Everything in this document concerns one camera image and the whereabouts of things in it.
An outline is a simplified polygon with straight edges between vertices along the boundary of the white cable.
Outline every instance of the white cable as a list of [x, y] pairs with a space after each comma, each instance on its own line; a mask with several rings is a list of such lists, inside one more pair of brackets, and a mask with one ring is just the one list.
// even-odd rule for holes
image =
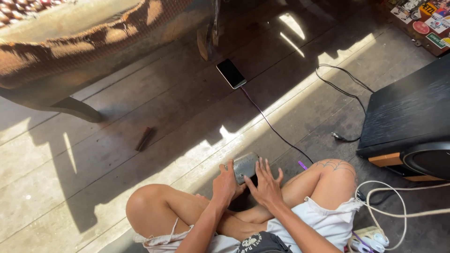
[[[376, 188], [371, 190], [368, 194], [367, 194], [367, 198], [366, 198], [366, 202], [361, 201], [358, 197], [357, 197], [357, 192], [359, 190], [359, 188], [362, 185], [368, 184], [368, 183], [379, 183], [379, 184], [383, 184], [386, 185], [388, 188]], [[450, 213], [450, 208], [445, 208], [445, 209], [439, 209], [439, 210], [433, 210], [433, 211], [426, 211], [426, 212], [418, 212], [418, 213], [412, 213], [412, 214], [406, 214], [406, 206], [405, 206], [405, 202], [403, 201], [402, 197], [400, 196], [400, 194], [397, 192], [397, 190], [424, 190], [424, 189], [431, 189], [431, 188], [438, 188], [438, 187], [444, 187], [444, 186], [450, 186], [450, 183], [447, 184], [442, 184], [442, 185], [433, 185], [433, 186], [425, 186], [425, 187], [417, 187], [417, 188], [392, 188], [390, 185], [380, 182], [380, 181], [367, 181], [364, 182], [362, 184], [360, 184], [355, 191], [355, 199], [357, 199], [359, 202], [361, 202], [363, 205], [367, 206], [369, 208], [369, 213], [372, 216], [373, 221], [375, 222], [375, 224], [377, 225], [378, 229], [381, 231], [384, 239], [387, 240], [387, 237], [385, 236], [383, 230], [381, 229], [380, 225], [378, 224], [377, 220], [375, 219], [374, 213], [372, 212], [372, 210], [375, 210], [379, 213], [391, 216], [391, 217], [396, 217], [396, 218], [404, 218], [405, 219], [405, 229], [403, 230], [403, 234], [400, 238], [400, 241], [397, 243], [397, 245], [395, 245], [392, 248], [387, 248], [386, 250], [394, 250], [396, 248], [398, 248], [400, 246], [400, 244], [403, 242], [403, 239], [405, 239], [405, 235], [406, 235], [406, 219], [407, 218], [411, 218], [411, 217], [419, 217], [419, 216], [426, 216], [426, 215], [433, 215], [433, 214], [441, 214], [441, 213]], [[378, 210], [376, 208], [373, 208], [370, 206], [370, 195], [374, 192], [377, 191], [381, 191], [381, 190], [393, 190], [395, 191], [395, 193], [398, 195], [398, 197], [401, 200], [401, 203], [403, 204], [403, 212], [404, 214], [391, 214], [388, 212], [383, 212], [381, 210]]]

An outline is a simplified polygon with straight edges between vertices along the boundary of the red sticker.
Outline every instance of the red sticker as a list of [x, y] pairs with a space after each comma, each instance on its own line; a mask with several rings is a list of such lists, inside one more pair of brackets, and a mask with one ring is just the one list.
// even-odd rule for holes
[[414, 30], [416, 30], [418, 33], [427, 34], [430, 32], [430, 28], [421, 21], [416, 21], [413, 23]]

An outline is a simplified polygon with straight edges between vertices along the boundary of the tattoo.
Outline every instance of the tattoo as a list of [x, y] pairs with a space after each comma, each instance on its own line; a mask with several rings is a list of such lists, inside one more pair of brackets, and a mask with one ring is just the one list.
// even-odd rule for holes
[[341, 159], [326, 159], [326, 160], [318, 161], [314, 164], [316, 166], [322, 165], [323, 168], [325, 168], [326, 166], [331, 166], [333, 168], [333, 171], [336, 171], [338, 169], [348, 170], [353, 175], [353, 178], [355, 180], [355, 188], [358, 187], [358, 185], [359, 185], [358, 175], [356, 174], [356, 171], [351, 170], [350, 168], [352, 167], [352, 165], [346, 161], [343, 161]]

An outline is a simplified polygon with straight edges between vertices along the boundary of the purple wristband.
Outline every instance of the purple wristband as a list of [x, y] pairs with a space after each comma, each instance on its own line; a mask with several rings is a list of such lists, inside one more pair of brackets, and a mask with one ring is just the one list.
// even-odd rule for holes
[[302, 166], [305, 170], [308, 169], [302, 162], [298, 161], [298, 164], [300, 164], [300, 166]]

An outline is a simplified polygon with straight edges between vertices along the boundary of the wooden stick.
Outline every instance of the wooden stick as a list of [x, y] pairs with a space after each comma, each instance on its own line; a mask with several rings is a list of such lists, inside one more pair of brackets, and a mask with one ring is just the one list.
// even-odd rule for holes
[[146, 127], [144, 133], [142, 134], [142, 137], [139, 139], [138, 144], [136, 145], [135, 150], [136, 151], [141, 151], [145, 141], [147, 140], [147, 138], [150, 136], [150, 133], [152, 133], [152, 128], [151, 127]]

